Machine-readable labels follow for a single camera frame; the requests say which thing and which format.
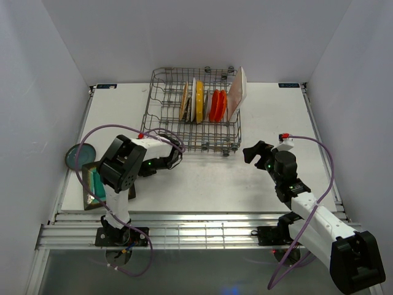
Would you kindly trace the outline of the speckled beige small plate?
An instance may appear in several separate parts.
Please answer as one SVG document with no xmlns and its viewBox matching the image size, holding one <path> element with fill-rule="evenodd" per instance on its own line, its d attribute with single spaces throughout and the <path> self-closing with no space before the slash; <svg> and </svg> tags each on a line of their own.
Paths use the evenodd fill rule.
<svg viewBox="0 0 393 295">
<path fill-rule="evenodd" d="M 187 105 L 185 108 L 185 121 L 186 122 L 191 121 L 192 103 L 193 103 L 192 97 L 189 96 L 188 100 L 187 100 Z"/>
</svg>

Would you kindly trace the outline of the white rectangular plate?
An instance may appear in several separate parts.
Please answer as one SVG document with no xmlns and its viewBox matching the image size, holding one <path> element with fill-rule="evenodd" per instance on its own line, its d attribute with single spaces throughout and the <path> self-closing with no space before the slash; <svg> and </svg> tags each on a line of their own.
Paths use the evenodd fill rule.
<svg viewBox="0 0 393 295">
<path fill-rule="evenodd" d="M 227 122 L 231 121 L 232 117 L 240 109 L 246 96 L 247 77 L 243 67 L 240 66 L 227 93 Z"/>
</svg>

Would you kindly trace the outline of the woven bamboo round plate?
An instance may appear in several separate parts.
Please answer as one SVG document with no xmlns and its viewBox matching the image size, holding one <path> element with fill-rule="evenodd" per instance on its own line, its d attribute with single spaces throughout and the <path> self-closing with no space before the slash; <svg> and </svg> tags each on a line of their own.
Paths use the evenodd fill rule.
<svg viewBox="0 0 393 295">
<path fill-rule="evenodd" d="M 184 85 L 184 89 L 182 91 L 182 99 L 181 99 L 181 106 L 179 109 L 179 119 L 182 120 L 184 113 L 185 113 L 185 105 L 188 99 L 188 87 L 189 87 L 189 83 L 186 82 Z"/>
</svg>

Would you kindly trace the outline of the orange round plate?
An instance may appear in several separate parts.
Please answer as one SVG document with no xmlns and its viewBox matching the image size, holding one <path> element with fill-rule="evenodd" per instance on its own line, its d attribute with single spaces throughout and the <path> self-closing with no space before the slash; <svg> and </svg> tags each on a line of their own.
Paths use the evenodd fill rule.
<svg viewBox="0 0 393 295">
<path fill-rule="evenodd" d="M 217 122 L 219 115 L 219 108 L 221 106 L 221 94 L 220 90 L 215 90 L 212 94 L 211 110 L 209 112 L 209 121 Z"/>
<path fill-rule="evenodd" d="M 227 109 L 227 93 L 225 90 L 220 91 L 220 98 L 221 98 L 221 105 L 220 105 L 219 121 L 221 121 L 224 118 L 224 114 Z"/>
</svg>

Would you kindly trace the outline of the light blue scalloped plate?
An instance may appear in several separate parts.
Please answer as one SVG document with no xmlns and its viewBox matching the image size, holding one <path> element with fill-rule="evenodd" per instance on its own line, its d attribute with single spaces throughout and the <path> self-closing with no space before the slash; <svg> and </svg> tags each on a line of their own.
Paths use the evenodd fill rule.
<svg viewBox="0 0 393 295">
<path fill-rule="evenodd" d="M 209 118 L 209 114 L 211 112 L 211 103 L 212 103 L 212 94 L 210 92 L 210 90 L 208 90 L 206 92 L 206 97 L 205 97 L 205 101 L 204 101 L 204 120 L 208 120 Z"/>
</svg>

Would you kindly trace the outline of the white plate green rim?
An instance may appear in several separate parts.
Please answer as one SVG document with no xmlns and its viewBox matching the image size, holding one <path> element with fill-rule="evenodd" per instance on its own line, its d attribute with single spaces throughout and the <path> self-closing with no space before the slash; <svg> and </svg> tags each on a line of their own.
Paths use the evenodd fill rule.
<svg viewBox="0 0 393 295">
<path fill-rule="evenodd" d="M 197 80 L 194 77 L 192 81 L 192 96 L 191 96 L 191 111 L 190 111 L 190 121 L 193 122 L 196 116 L 196 87 Z"/>
</svg>

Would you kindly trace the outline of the yellow dotted scalloped plate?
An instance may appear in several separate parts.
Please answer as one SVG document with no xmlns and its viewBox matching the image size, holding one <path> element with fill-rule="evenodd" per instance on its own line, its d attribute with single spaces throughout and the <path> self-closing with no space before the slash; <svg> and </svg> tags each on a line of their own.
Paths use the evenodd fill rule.
<svg viewBox="0 0 393 295">
<path fill-rule="evenodd" d="M 196 82 L 196 123 L 203 121 L 204 87 L 202 81 Z"/>
</svg>

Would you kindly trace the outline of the teal square brown-rimmed plate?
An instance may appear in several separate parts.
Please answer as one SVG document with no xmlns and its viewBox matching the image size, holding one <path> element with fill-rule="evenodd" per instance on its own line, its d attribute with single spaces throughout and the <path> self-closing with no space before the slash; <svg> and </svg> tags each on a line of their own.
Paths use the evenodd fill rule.
<svg viewBox="0 0 393 295">
<path fill-rule="evenodd" d="M 113 166 L 102 164 L 100 168 L 99 162 L 92 162 L 82 166 L 82 181 L 99 199 L 106 203 L 106 191 L 102 180 L 113 181 L 114 184 L 117 184 L 123 172 L 124 169 L 117 164 Z M 102 204 L 85 189 L 83 189 L 83 203 L 85 211 L 102 207 Z"/>
</svg>

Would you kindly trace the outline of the dark teal round plate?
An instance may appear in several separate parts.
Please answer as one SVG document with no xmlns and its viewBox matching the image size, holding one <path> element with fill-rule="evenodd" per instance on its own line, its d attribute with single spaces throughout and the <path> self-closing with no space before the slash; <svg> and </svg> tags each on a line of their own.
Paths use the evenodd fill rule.
<svg viewBox="0 0 393 295">
<path fill-rule="evenodd" d="M 73 171 L 80 171 L 82 166 L 94 162 L 96 159 L 95 148 L 88 143 L 79 144 L 69 149 L 64 157 L 66 166 Z"/>
</svg>

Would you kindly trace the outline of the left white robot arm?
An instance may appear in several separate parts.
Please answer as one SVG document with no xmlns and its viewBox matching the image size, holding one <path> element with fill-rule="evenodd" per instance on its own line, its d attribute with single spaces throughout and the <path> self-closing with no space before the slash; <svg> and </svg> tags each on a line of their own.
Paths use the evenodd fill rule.
<svg viewBox="0 0 393 295">
<path fill-rule="evenodd" d="M 130 239 L 128 200 L 136 197 L 134 182 L 158 170 L 170 170 L 182 160 L 182 146 L 165 134 L 154 138 L 129 139 L 118 135 L 98 165 L 106 194 L 107 213 L 101 218 L 104 233 L 116 244 Z"/>
</svg>

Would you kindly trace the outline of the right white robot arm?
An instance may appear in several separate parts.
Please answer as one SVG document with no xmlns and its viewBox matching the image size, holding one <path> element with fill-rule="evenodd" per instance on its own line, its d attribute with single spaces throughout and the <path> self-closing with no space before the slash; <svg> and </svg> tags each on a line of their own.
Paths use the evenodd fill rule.
<svg viewBox="0 0 393 295">
<path fill-rule="evenodd" d="M 279 219 L 279 240 L 290 244 L 290 249 L 297 243 L 305 246 L 328 268 L 335 286 L 344 294 L 384 282 L 376 238 L 345 224 L 315 198 L 297 175 L 296 157 L 290 152 L 293 140 L 294 136 L 283 133 L 277 146 L 259 141 L 243 149 L 246 163 L 260 157 L 255 167 L 271 176 L 278 199 L 290 209 Z"/>
</svg>

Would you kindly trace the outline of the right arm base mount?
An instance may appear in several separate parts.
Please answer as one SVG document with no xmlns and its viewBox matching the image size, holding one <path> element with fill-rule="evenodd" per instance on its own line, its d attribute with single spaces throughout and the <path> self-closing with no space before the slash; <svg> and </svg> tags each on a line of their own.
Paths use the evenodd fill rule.
<svg viewBox="0 0 393 295">
<path fill-rule="evenodd" d="M 258 226 L 251 231 L 251 236 L 257 238 L 258 246 L 284 246 L 293 241 L 289 231 L 279 226 Z"/>
</svg>

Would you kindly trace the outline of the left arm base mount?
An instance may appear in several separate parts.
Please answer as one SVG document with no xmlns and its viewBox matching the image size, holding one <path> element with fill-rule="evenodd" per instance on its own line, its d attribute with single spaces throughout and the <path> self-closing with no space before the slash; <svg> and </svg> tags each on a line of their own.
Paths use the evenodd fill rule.
<svg viewBox="0 0 393 295">
<path fill-rule="evenodd" d="M 131 230 L 129 228 L 120 229 L 105 229 L 100 227 L 97 230 L 95 238 L 95 246 L 99 247 L 115 247 L 121 246 L 126 248 L 127 246 L 147 246 L 148 241 L 146 235 L 149 235 L 148 227 L 138 227 L 138 230 L 143 234 Z"/>
</svg>

